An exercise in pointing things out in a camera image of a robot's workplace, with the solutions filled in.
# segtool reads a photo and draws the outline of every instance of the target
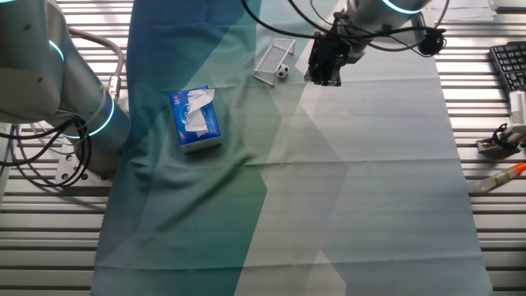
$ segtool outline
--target cloth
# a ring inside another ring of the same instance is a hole
[[[249,5],[312,32],[285,1]],[[251,74],[273,38],[238,0],[135,1],[93,295],[490,295],[433,60],[368,50],[314,86],[298,39],[270,88]],[[168,95],[200,86],[223,145],[184,155]]]

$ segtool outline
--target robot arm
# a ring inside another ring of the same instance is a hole
[[[64,114],[74,114],[87,122],[92,142],[88,168],[114,172],[129,116],[76,50],[57,3],[0,0],[0,44],[0,122],[45,120],[57,127],[69,119]],[[74,127],[64,136],[79,141]]]
[[[348,0],[347,10],[334,14],[332,28],[315,33],[319,38],[312,47],[305,81],[323,86],[341,85],[339,69],[342,66],[356,63],[375,37],[398,32],[396,29],[407,21],[421,28],[413,30],[419,42],[411,47],[418,46],[427,56],[437,54],[445,45],[444,30],[424,27],[420,13],[430,1]]]

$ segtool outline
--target black cable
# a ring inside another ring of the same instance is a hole
[[[248,13],[248,15],[254,20],[256,21],[258,24],[260,25],[263,25],[266,29],[268,30],[271,30],[271,31],[274,31],[276,33],[279,33],[279,34],[282,34],[282,35],[287,35],[287,36],[291,36],[291,37],[296,37],[296,38],[305,38],[305,39],[324,39],[323,37],[320,37],[320,36],[315,36],[315,35],[305,35],[305,34],[299,34],[299,33],[293,33],[293,32],[287,32],[285,30],[280,30],[280,29],[277,29],[277,28],[274,28],[273,26],[265,23],[264,21],[260,20],[256,15],[254,15],[254,13],[250,10],[250,8],[248,7],[247,5],[247,0],[241,0],[241,4],[243,5],[243,8],[245,8],[245,11]]]
[[[7,140],[6,154],[3,156],[3,162],[6,162],[7,159],[9,158],[9,152],[11,152],[11,142],[12,142],[12,139]],[[5,168],[6,168],[5,165],[3,165],[2,169],[0,169],[0,176],[2,176]]]
[[[54,129],[48,130],[48,131],[40,133],[40,134],[35,134],[35,135],[32,135],[32,136],[14,136],[14,135],[4,134],[4,133],[0,132],[0,137],[7,138],[7,139],[12,139],[12,140],[19,140],[19,139],[20,140],[34,140],[34,139],[42,138],[42,137],[45,137],[45,136],[49,136],[49,135],[51,135],[54,132],[59,132],[64,127],[66,127],[66,128],[64,128],[64,131],[65,131],[69,126],[71,126],[73,124],[73,122],[74,122],[73,119],[69,119],[65,123],[59,125],[58,127],[55,127]]]
[[[517,146],[519,144],[511,144],[509,142],[504,142],[501,140],[501,138],[499,137],[498,133],[499,132],[504,132],[506,129],[508,129],[508,123],[502,123],[494,132],[493,132],[493,135],[491,136],[491,139],[500,147],[504,148],[504,149],[507,149],[507,150],[513,150],[515,148],[517,148]]]
[[[68,125],[63,125],[61,124],[59,127],[62,127],[58,130],[58,132],[51,138],[51,140],[48,142],[48,144],[46,144],[44,146],[44,148],[42,148],[42,150],[37,153],[35,156],[27,159],[27,160],[21,160],[21,161],[12,161],[12,162],[5,162],[5,161],[0,161],[0,165],[3,165],[3,166],[17,166],[17,165],[23,165],[23,164],[28,164],[28,163],[32,163],[33,161],[37,160],[38,158],[40,158],[40,156],[42,156],[50,147],[51,145],[57,140],[57,138],[67,130],[67,128],[69,127],[69,125],[71,125],[72,121],[71,120],[68,120],[67,123],[69,123]],[[15,136],[13,139],[15,140],[22,140],[24,137],[23,136]]]
[[[312,10],[314,11],[314,13],[316,13],[316,15],[318,17],[320,17],[320,19],[322,21],[324,21],[326,24],[328,25],[337,25],[337,26],[342,26],[342,27],[349,27],[349,28],[353,28],[355,30],[360,30],[361,32],[364,32],[366,34],[369,34],[371,35],[372,33],[367,31],[367,30],[364,30],[358,26],[355,26],[355,25],[351,25],[351,24],[331,24],[330,22],[328,22],[325,18],[323,18],[323,16],[321,16],[321,14],[318,12],[318,10],[316,9],[316,7],[314,6],[314,0],[311,0],[311,7],[312,7]],[[396,37],[394,36],[386,36],[388,38],[391,38],[393,39],[394,41],[402,44],[402,45],[405,45],[405,48],[404,49],[398,49],[396,51],[405,51],[405,50],[411,50],[413,51],[414,53],[418,54],[419,56],[421,57],[424,57],[424,58],[430,58],[432,57],[432,55],[426,55],[426,54],[422,54],[422,53],[419,53],[418,51],[414,50],[415,47],[417,47],[419,44],[414,44],[414,45],[409,45],[409,44],[406,44],[405,42],[403,42],[402,40],[400,39],[397,39]],[[378,50],[381,50],[381,51],[386,51],[386,52],[389,52],[390,50],[385,50],[384,48],[380,47],[380,46],[377,46],[376,44],[369,44],[369,46],[373,47],[374,49],[378,49]]]
[[[364,36],[340,35],[340,34],[337,34],[335,32],[331,32],[331,31],[325,29],[324,27],[318,25],[313,20],[308,18],[308,16],[306,16],[302,12],[302,10],[299,9],[299,7],[296,5],[296,3],[294,3],[294,0],[288,0],[288,3],[294,8],[296,13],[299,16],[302,17],[303,20],[305,20],[306,22],[311,24],[313,27],[317,28],[318,30],[320,30],[322,32],[325,32],[326,34],[332,34],[332,35],[335,35],[337,37],[340,37],[341,39],[371,39],[371,38],[375,38],[375,37],[388,37],[388,36],[390,36],[392,34],[408,32],[408,31],[412,31],[412,30],[425,30],[426,32],[428,32],[428,31],[435,31],[436,33],[441,33],[442,32],[442,30],[438,30],[438,29],[431,28],[431,27],[413,26],[413,27],[408,27],[408,28],[400,28],[400,29],[396,29],[396,30],[383,31],[383,32],[374,33],[374,34],[370,34],[370,35],[364,35]]]
[[[80,139],[86,138],[86,141],[83,141],[81,143],[82,146],[81,146],[80,162],[79,162],[79,165],[76,167],[75,171],[73,172],[73,175],[70,176],[68,179],[60,182],[60,183],[53,183],[53,182],[50,182],[49,180],[47,180],[44,176],[42,176],[42,174],[40,174],[40,172],[37,169],[35,169],[35,167],[33,167],[31,165],[31,163],[27,164],[30,167],[30,169],[33,171],[33,173],[35,173],[35,175],[37,175],[42,181],[44,181],[46,183],[46,184],[42,184],[42,183],[38,183],[35,180],[31,179],[27,174],[25,174],[25,172],[23,171],[23,169],[20,166],[17,166],[17,168],[20,171],[20,173],[28,181],[30,181],[32,184],[34,184],[37,187],[70,187],[71,185],[77,183],[82,178],[82,176],[84,175],[84,173],[87,170],[87,167],[88,167],[88,165],[90,163],[90,160],[91,160],[91,149],[92,148],[91,148],[91,139],[90,139],[90,136],[87,134],[87,129],[85,127],[82,128],[81,127],[82,123],[79,123],[79,121],[80,120],[75,121],[75,125],[77,127],[77,131],[79,132],[79,138]],[[87,151],[87,158],[84,161],[84,159],[85,159],[85,144],[88,147],[88,151]],[[27,159],[27,155],[25,154],[24,147],[23,147],[23,145],[22,145],[20,140],[18,140],[18,146],[19,146],[19,148],[21,150],[22,157],[26,160]]]

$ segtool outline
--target metal bracket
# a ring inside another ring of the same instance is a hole
[[[62,152],[71,153],[69,155],[60,155],[58,159],[57,174],[55,175],[55,182],[60,183],[69,178],[79,165],[79,160],[76,157],[73,146],[62,144]],[[82,177],[75,183],[79,187],[111,187],[113,184],[113,176],[98,175],[89,171],[88,169]]]
[[[504,159],[510,155],[520,152],[519,146],[514,149],[504,149],[493,141],[493,138],[487,138],[484,140],[478,140],[477,142],[478,153],[493,158]]]

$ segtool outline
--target metal slatted table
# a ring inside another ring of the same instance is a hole
[[[70,25],[110,38],[126,52],[132,0],[58,3]],[[492,45],[526,40],[526,15],[501,14],[491,22],[447,21],[443,26],[448,47],[436,57],[436,66],[464,174],[473,183],[526,158],[519,153],[489,160],[475,146],[477,139],[509,122],[507,99],[487,51]],[[74,38],[74,43],[107,82],[117,62],[113,53],[83,39]],[[127,97],[125,77],[121,97]],[[31,133],[29,128],[23,131]],[[42,148],[38,141],[26,143],[30,155]],[[58,157],[49,152],[37,167],[54,178],[57,164]],[[43,192],[12,169],[0,205],[0,295],[89,295],[108,193],[109,187]],[[526,176],[492,193],[472,195],[471,202],[495,296],[526,295]]]

